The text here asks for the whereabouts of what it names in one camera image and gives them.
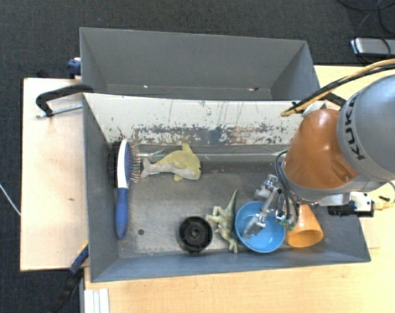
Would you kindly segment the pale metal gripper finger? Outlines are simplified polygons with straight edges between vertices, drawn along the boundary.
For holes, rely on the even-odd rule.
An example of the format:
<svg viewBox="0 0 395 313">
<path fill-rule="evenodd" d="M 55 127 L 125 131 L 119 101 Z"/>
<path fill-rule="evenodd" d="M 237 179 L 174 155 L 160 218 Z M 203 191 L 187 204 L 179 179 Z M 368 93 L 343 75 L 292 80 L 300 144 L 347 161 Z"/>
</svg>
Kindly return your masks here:
<svg viewBox="0 0 395 313">
<path fill-rule="evenodd" d="M 248 224 L 251 224 L 251 223 L 261 223 L 261 224 L 265 224 L 265 223 L 266 223 L 266 220 L 265 220 L 265 217 L 264 217 L 264 216 L 261 216 L 260 214 L 254 214 L 254 215 L 249 219 L 247 225 L 248 225 Z"/>
<path fill-rule="evenodd" d="M 264 230 L 266 224 L 261 223 L 251 223 L 248 224 L 244 229 L 244 238 L 250 239 L 253 236 L 257 235 L 260 231 Z"/>
</svg>

